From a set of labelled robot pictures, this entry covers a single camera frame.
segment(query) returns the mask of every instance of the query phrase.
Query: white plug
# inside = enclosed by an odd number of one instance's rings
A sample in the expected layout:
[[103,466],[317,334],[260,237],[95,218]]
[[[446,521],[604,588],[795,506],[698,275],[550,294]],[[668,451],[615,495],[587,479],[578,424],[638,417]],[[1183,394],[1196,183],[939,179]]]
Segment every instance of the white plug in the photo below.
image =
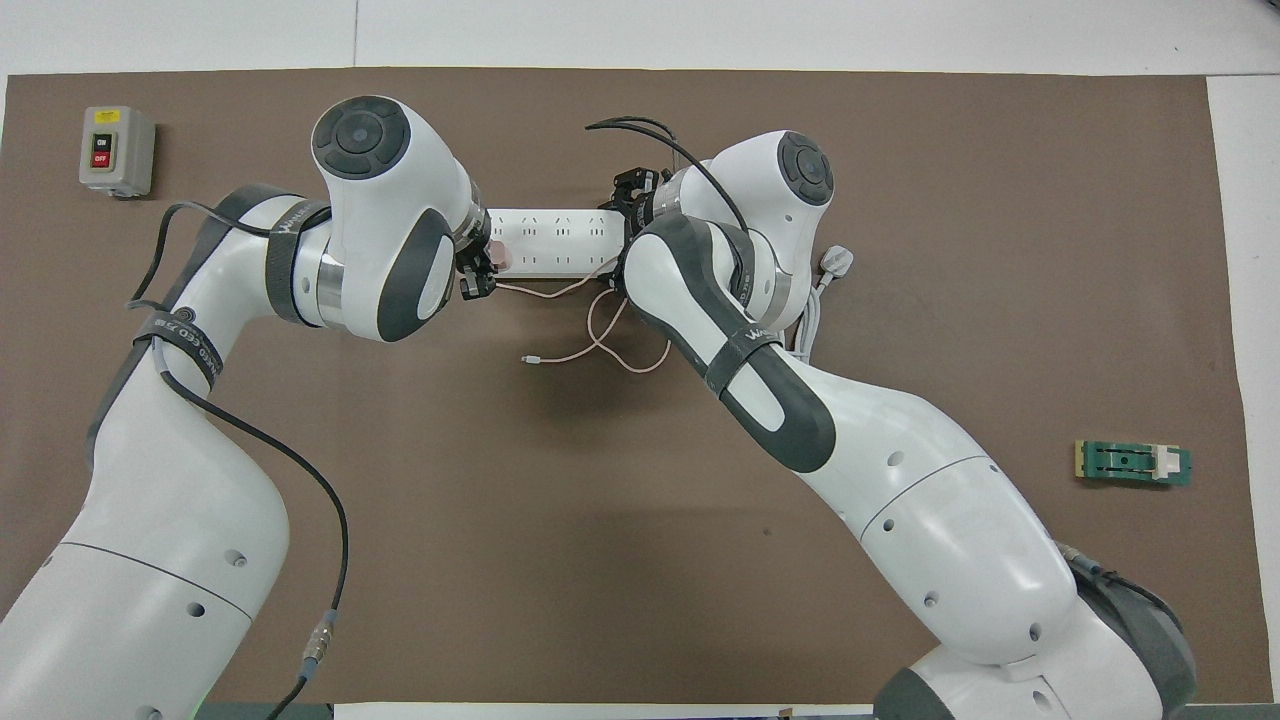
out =
[[842,245],[832,245],[822,254],[818,266],[832,277],[842,278],[854,266],[854,251]]
[[831,284],[831,281],[849,274],[854,266],[854,251],[842,245],[832,245],[822,254],[818,266],[822,268],[822,278],[818,279],[817,287],[820,293]]

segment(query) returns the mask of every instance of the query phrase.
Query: white component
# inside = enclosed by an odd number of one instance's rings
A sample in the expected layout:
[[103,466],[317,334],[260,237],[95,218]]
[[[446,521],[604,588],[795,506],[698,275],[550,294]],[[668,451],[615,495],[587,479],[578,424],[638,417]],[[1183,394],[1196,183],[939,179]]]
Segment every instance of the white component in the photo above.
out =
[[[746,225],[758,231],[772,246],[780,273],[778,288],[782,293],[772,313],[755,315],[756,322],[771,331],[790,327],[809,299],[813,284],[813,237],[818,222],[831,205],[810,205],[787,187],[778,167],[778,145],[787,131],[760,135],[722,150],[704,163],[724,191],[733,199]],[[695,168],[685,168],[673,177],[678,200],[673,206],[686,215],[717,223],[737,224],[732,211],[716,188]],[[758,265],[756,273],[771,268]]]
[[1151,471],[1153,479],[1165,480],[1169,475],[1183,471],[1183,457],[1167,445],[1157,445],[1155,451],[1156,468]]
[[431,272],[426,275],[426,286],[417,300],[417,318],[425,320],[434,315],[449,296],[453,287],[453,243],[442,242],[431,259]]
[[79,181],[113,197],[151,192],[156,124],[123,105],[87,108],[81,135]]
[[[379,304],[410,231],[428,210],[440,213],[448,229],[458,231],[474,208],[471,178],[453,152],[417,113],[403,104],[399,108],[408,119],[408,147],[385,172],[347,179],[316,161],[333,205],[328,252],[344,265],[343,324],[352,334],[384,342],[388,338],[379,328]],[[442,300],[424,299],[415,305],[438,307]]]
[[844,245],[832,245],[822,254],[818,266],[822,268],[824,275],[829,274],[831,279],[840,279],[854,268],[854,251]]
[[511,279],[568,279],[612,272],[622,252],[626,223],[613,210],[489,210],[492,237],[500,241]]
[[1075,598],[1065,632],[1032,659],[996,667],[938,647],[911,666],[956,720],[1158,719],[1160,696],[1128,644]]
[[586,702],[355,702],[334,703],[335,720],[708,720],[723,717],[870,716],[870,705],[707,705]]
[[1070,570],[987,457],[915,483],[876,516],[861,541],[934,637],[970,662],[1015,662],[1068,632],[1076,600]]
[[180,578],[59,544],[0,625],[0,715],[191,717],[248,625]]
[[754,229],[748,229],[751,247],[755,250],[755,282],[751,287],[751,297],[746,304],[746,314],[753,320],[760,323],[767,329],[786,334],[786,325],[781,323],[778,313],[791,292],[791,277],[780,272],[778,259],[773,254],[773,246],[768,238]]
[[[243,220],[270,227],[297,201],[274,197]],[[224,359],[246,322],[273,314],[265,258],[265,240],[230,231],[175,304]],[[275,583],[288,548],[279,492],[163,383],[152,352],[99,428],[84,507],[0,623],[6,717],[191,717]],[[187,355],[163,352],[207,392]]]
[[[723,233],[710,231],[713,277],[707,279],[714,287],[696,288],[701,300],[687,284],[696,282],[696,273],[680,263],[705,252],[691,249],[677,260],[689,238],[672,242],[653,233],[635,240],[626,258],[627,290],[636,307],[678,334],[703,369],[728,340],[704,304],[714,302],[719,323],[736,323],[724,319],[730,306],[748,318],[726,290],[732,260]],[[707,290],[723,293],[723,302],[707,300]],[[794,373],[810,398],[796,405],[796,397],[781,397],[777,393],[794,380],[771,386],[745,364],[722,400],[741,409],[739,420],[753,434],[785,427],[786,413],[829,415],[829,456],[797,475],[845,521],[948,652],[995,667],[1036,657],[1074,632],[1070,570],[1025,500],[963,428],[919,397],[824,373],[777,345],[758,348],[753,357],[762,354],[774,355],[774,366],[781,363]],[[791,401],[788,410],[783,400]],[[1126,678],[1133,682],[1134,675]],[[1001,706],[1004,692],[995,693],[991,707]],[[1044,702],[1030,707],[1051,712],[1052,692],[1043,683],[1037,692]],[[1012,716],[1007,710],[988,715]]]

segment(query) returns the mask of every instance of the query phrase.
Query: power strip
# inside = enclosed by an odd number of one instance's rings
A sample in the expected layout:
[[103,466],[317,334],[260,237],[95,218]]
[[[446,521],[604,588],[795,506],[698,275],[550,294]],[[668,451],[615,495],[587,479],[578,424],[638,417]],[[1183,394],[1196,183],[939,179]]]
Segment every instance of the power strip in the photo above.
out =
[[499,279],[581,278],[613,270],[626,223],[613,210],[489,210],[511,266]]

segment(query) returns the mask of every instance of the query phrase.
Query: gray strap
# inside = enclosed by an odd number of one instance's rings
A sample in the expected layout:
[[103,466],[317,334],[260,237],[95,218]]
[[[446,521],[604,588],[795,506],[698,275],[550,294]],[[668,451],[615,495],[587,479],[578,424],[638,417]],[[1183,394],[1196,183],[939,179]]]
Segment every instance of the gray strap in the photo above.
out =
[[739,305],[746,307],[751,301],[751,291],[755,290],[755,246],[751,238],[737,225],[716,223],[728,241],[728,249],[733,254],[733,274],[728,281],[728,292]]
[[724,345],[707,365],[703,382],[712,388],[716,397],[723,395],[739,368],[746,364],[753,352],[765,345],[778,343],[778,338],[755,323],[746,323],[724,340]]
[[298,258],[302,228],[311,218],[328,209],[329,204],[320,200],[297,202],[280,217],[266,241],[266,297],[271,301],[271,309],[291,323],[312,328],[319,325],[303,320],[293,301],[293,265]]
[[214,387],[214,380],[223,372],[223,356],[218,354],[218,348],[209,341],[209,336],[204,331],[173,313],[156,310],[138,328],[138,333],[133,336],[133,342],[150,341],[152,337],[157,337],[186,352],[196,363],[196,366],[200,368],[200,372],[204,373],[209,387]]

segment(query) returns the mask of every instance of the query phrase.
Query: white floor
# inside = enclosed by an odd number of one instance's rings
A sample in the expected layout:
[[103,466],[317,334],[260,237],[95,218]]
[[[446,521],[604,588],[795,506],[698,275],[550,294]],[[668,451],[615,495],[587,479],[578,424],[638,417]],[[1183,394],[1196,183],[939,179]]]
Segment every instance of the white floor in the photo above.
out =
[[1280,688],[1280,12],[1263,0],[0,0],[0,18],[4,86],[23,73],[352,65],[1217,76],[1210,106]]
[[334,706],[334,720],[681,720],[694,717],[870,717],[869,705],[557,705],[518,702],[362,702]]

